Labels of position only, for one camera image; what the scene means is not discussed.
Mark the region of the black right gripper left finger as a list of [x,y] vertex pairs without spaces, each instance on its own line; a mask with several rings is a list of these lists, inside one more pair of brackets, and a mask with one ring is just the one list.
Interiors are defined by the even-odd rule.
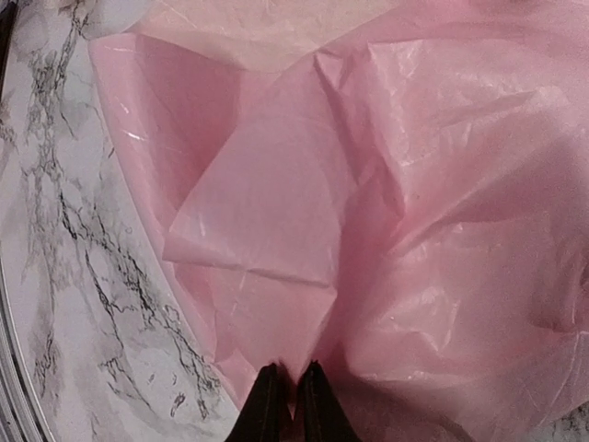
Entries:
[[235,441],[278,442],[292,423],[288,378],[271,363],[260,369],[234,425]]

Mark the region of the aluminium front rail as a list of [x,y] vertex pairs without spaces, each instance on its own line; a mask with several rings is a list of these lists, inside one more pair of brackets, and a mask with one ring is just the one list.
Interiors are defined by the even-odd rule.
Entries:
[[30,384],[1,272],[1,440],[52,441]]

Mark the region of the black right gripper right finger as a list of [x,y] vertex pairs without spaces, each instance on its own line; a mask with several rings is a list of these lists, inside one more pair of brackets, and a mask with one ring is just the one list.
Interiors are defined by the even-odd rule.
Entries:
[[305,441],[356,441],[352,428],[318,361],[312,361],[297,386],[295,418]]

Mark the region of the pink wrapping paper sheet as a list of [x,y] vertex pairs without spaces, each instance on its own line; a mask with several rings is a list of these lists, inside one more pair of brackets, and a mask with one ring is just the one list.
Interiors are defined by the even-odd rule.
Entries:
[[366,441],[588,400],[584,1],[162,1],[90,59],[224,390],[319,362]]

